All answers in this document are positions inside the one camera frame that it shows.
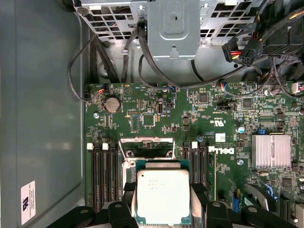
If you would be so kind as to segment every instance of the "black power connector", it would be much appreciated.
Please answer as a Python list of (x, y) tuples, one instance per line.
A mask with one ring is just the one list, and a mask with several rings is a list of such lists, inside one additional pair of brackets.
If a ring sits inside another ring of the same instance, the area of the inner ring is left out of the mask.
[(251, 66), (263, 53), (263, 43), (258, 40), (249, 40), (238, 59), (244, 66)]

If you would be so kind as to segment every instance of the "white connector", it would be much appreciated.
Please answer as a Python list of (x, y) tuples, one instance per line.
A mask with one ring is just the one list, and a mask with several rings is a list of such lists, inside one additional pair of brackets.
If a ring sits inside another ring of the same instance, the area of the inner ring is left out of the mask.
[(291, 91), (294, 93), (294, 94), (297, 94), (300, 92), (299, 90), (299, 83), (298, 82), (295, 82), (293, 83), (292, 87), (291, 87)]

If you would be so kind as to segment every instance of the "mounting screw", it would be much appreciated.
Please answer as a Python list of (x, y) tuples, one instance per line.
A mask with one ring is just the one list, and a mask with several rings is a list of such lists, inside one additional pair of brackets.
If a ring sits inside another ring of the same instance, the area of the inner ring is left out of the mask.
[(136, 42), (135, 45), (136, 45), (137, 48), (141, 48), (140, 42)]
[(78, 9), (77, 9), (77, 12), (79, 13), (79, 14), (81, 14), (82, 16), (87, 16), (88, 14), (89, 14), (89, 10), (87, 9), (87, 8), (83, 8), (83, 7), (79, 7)]
[(93, 117), (94, 117), (95, 119), (98, 119), (98, 118), (99, 118), (99, 113), (98, 113), (98, 112), (94, 113), (94, 114), (93, 114)]
[(207, 42), (206, 42), (205, 40), (203, 40), (203, 41), (201, 42), (201, 45), (202, 45), (203, 47), (205, 47), (205, 46), (207, 45)]
[(242, 159), (238, 159), (237, 164), (238, 165), (244, 165), (244, 161)]
[(256, 209), (256, 208), (248, 208), (248, 210), (249, 210), (250, 212), (254, 212), (254, 213), (257, 212), (257, 209)]
[(215, 203), (212, 204), (212, 206), (219, 208), (220, 207), (220, 203), (215, 202)]

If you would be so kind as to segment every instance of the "barcode label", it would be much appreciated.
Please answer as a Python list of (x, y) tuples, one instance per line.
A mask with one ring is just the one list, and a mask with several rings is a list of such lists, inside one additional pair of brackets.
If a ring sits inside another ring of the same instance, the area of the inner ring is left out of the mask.
[(36, 215), (35, 181), (21, 188), (21, 225)]

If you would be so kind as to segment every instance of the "cable connector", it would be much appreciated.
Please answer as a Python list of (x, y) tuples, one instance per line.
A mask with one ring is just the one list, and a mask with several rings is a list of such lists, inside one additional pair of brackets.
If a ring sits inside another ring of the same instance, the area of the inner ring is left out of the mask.
[(238, 57), (243, 65), (250, 67), (263, 53), (263, 44), (258, 40), (249, 40)]
[(231, 51), (238, 51), (238, 43), (236, 39), (231, 39), (228, 43), (222, 46), (224, 56), (227, 62), (231, 63), (233, 61)]

